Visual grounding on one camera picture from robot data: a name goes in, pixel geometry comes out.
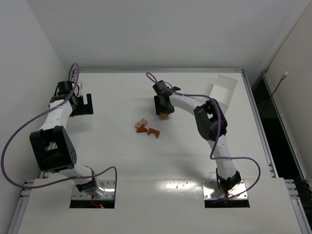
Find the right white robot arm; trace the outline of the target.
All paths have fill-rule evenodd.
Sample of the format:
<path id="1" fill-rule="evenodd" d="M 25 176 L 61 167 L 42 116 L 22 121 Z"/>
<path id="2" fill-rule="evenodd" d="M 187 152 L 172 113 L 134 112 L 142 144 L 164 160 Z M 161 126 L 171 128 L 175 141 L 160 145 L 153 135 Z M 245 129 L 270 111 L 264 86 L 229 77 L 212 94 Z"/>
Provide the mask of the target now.
<path id="1" fill-rule="evenodd" d="M 164 81 L 153 85 L 156 114 L 172 114 L 178 107 L 195 117 L 200 136 L 212 149 L 210 158 L 216 161 L 216 178 L 219 189 L 229 193 L 241 181 L 240 173 L 235 167 L 227 144 L 227 121 L 215 99 L 202 100 L 194 96 L 178 95 L 178 87 L 169 88 Z"/>

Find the light wood plank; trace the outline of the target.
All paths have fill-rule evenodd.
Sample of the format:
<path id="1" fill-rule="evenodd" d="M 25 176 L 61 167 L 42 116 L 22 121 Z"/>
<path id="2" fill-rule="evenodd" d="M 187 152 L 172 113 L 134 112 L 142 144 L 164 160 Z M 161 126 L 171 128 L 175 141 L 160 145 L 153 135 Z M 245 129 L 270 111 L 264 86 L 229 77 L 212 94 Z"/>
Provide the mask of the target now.
<path id="1" fill-rule="evenodd" d="M 159 115 L 159 118 L 160 118 L 161 120 L 168 120 L 168 119 L 169 119 L 169 115 L 168 115 L 167 113 L 161 113 L 161 114 Z"/>

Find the red-brown triangle block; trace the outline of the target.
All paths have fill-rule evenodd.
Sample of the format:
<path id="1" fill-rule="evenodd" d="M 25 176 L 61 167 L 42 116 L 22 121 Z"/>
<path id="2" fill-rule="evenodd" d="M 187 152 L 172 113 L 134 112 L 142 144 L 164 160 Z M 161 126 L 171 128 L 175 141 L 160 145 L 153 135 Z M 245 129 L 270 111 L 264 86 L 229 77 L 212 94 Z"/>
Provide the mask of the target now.
<path id="1" fill-rule="evenodd" d="M 136 130 L 137 133 L 145 133 L 148 132 L 148 130 L 145 128 L 144 125 L 141 125 L 139 128 Z"/>

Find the white perforated box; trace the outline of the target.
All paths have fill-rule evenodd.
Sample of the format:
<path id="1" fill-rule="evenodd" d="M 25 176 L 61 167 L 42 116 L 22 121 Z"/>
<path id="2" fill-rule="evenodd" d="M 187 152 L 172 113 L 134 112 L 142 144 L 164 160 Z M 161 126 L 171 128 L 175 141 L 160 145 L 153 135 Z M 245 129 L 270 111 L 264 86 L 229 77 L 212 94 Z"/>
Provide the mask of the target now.
<path id="1" fill-rule="evenodd" d="M 212 86 L 210 97 L 218 102 L 223 114 L 227 112 L 232 102 L 236 84 L 236 79 L 219 74 Z"/>

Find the red-brown arch block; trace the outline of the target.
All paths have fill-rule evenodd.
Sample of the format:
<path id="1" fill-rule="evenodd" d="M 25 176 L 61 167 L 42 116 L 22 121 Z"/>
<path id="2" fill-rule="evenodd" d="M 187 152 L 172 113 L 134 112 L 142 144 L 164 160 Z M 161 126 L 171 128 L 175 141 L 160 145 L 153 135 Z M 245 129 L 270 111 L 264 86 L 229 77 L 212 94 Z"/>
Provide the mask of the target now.
<path id="1" fill-rule="evenodd" d="M 153 129 L 153 128 L 149 128 L 147 134 L 148 135 L 154 134 L 156 136 L 156 138 L 159 138 L 160 131 L 156 130 L 156 129 Z"/>

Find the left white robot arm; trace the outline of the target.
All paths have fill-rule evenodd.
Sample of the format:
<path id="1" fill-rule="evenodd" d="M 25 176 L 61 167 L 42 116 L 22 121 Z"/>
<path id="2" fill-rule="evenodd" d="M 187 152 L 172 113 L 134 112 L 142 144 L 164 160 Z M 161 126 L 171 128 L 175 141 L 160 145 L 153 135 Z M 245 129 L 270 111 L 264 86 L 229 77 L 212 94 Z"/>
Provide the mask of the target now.
<path id="1" fill-rule="evenodd" d="M 82 83 L 62 81 L 51 98 L 50 112 L 40 129 L 30 134 L 30 142 L 41 171 L 61 174 L 74 181 L 81 193 L 96 197 L 98 180 L 90 167 L 81 164 L 65 128 L 70 117 L 92 115 L 92 96 L 84 103 Z"/>

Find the light wood letter cube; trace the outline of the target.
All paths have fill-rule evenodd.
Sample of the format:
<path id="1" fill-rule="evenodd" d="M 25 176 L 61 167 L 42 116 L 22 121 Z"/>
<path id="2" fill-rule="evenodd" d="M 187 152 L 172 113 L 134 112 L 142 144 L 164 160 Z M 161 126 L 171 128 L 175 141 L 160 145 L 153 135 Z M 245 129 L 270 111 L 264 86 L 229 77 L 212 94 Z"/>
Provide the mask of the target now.
<path id="1" fill-rule="evenodd" d="M 146 126 L 148 123 L 148 121 L 144 118 L 142 118 L 140 121 L 138 121 L 136 124 L 135 124 L 135 128 L 138 129 L 140 128 L 141 126 Z"/>

